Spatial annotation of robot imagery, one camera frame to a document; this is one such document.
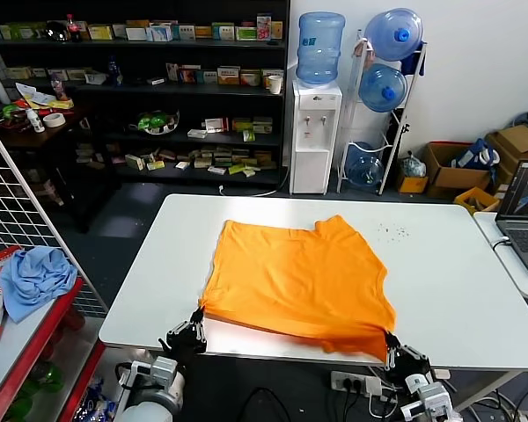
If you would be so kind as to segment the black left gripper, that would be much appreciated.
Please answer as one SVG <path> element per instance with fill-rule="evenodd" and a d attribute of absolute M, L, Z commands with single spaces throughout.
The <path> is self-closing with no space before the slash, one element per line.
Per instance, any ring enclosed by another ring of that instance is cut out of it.
<path fill-rule="evenodd" d="M 203 326 L 204 310 L 197 309 L 185 320 L 166 334 L 166 340 L 158 339 L 163 355 L 180 365 L 188 365 L 196 354 L 207 349 L 207 339 Z"/>

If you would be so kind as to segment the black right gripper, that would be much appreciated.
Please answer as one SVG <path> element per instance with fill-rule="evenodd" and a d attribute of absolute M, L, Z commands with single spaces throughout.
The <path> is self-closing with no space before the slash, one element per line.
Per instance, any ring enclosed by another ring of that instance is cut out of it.
<path fill-rule="evenodd" d="M 431 371 L 429 357 L 412 346 L 402 344 L 387 331 L 385 333 L 385 379 L 388 382 L 404 382 L 410 375 L 427 375 Z"/>

